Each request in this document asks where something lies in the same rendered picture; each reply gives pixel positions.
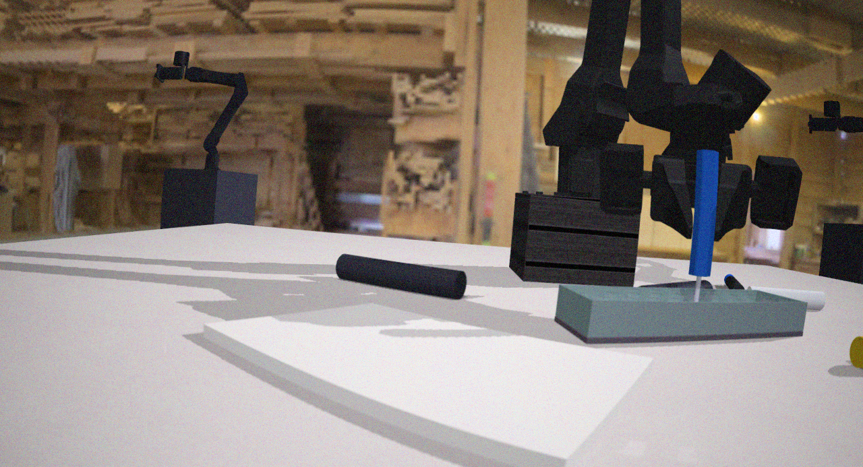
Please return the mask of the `white keyboard with teal frame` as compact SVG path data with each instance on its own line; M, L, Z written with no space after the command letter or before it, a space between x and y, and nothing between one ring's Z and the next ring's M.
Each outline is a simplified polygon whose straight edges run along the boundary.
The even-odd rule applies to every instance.
M555 319L585 344L802 337L808 302L757 289L558 284Z

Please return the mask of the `yellow cylinder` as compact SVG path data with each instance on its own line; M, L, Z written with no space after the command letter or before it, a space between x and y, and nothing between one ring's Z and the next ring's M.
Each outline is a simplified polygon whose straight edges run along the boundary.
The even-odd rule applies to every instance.
M856 368L863 368L863 337L856 337L851 343L850 360Z

